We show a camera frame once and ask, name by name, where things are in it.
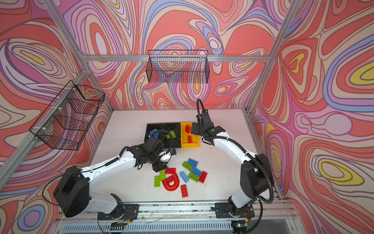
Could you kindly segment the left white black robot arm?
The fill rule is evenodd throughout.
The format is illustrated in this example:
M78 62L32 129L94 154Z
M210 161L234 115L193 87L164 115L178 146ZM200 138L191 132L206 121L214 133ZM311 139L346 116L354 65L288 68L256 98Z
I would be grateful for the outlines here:
M166 151L161 140L150 136L143 144L125 146L120 153L108 160L82 169L72 166L59 181L53 196L67 218L82 212L98 212L109 219L123 219L126 208L114 193L102 195L92 189L101 182L128 169L151 164L155 172L167 168L169 160L176 156L170 146Z

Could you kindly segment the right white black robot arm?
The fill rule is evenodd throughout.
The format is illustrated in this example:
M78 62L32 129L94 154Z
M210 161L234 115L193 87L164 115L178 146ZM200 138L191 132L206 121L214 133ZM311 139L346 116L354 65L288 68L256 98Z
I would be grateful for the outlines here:
M274 179L266 155L248 151L235 141L221 126L215 126L207 110L198 113L192 133L202 141L219 148L240 166L240 189L229 197L228 203L242 208L255 201L271 204L274 201Z

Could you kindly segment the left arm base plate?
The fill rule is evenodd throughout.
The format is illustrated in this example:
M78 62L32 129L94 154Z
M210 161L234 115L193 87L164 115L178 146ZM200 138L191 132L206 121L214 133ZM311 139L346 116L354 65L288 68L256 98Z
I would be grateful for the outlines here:
M127 220L133 221L137 219L139 213L139 204L123 204L117 205L115 209L109 213L105 214L102 212L98 213L98 220Z

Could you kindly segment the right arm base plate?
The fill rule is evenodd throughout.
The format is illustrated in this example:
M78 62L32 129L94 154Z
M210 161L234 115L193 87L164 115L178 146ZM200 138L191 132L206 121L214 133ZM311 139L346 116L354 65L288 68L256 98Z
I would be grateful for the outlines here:
M211 207L211 210L215 212L217 218L247 218L252 219L255 217L255 213L252 206L245 205L241 208L237 208L232 203L215 203Z

